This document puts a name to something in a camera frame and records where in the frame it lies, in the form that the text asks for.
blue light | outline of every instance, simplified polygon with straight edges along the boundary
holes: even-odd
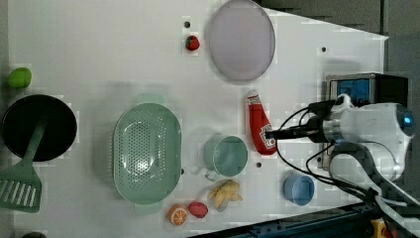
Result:
[[[411,124],[411,118],[405,117],[404,122],[405,122],[405,124]]]

ketchup bottle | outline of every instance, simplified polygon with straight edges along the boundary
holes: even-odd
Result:
[[[275,140],[265,138],[265,131],[272,131],[272,128],[263,111],[259,93],[253,89],[248,93],[247,97],[250,107],[250,127],[254,145],[257,151],[263,156],[272,155],[276,152]]]

spatula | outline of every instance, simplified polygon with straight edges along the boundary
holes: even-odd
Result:
[[[0,172],[0,207],[31,213],[40,210],[43,185],[32,162],[44,136],[47,123],[47,113],[43,113],[37,122],[22,161]]]

small blue bowl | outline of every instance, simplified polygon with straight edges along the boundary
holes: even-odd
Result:
[[[306,205],[314,196],[315,185],[312,178],[293,174],[284,182],[284,196],[298,205]]]

lime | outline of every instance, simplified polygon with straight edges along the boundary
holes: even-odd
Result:
[[[31,71],[25,67],[19,67],[13,70],[9,75],[9,86],[15,88],[27,87],[31,84]]]

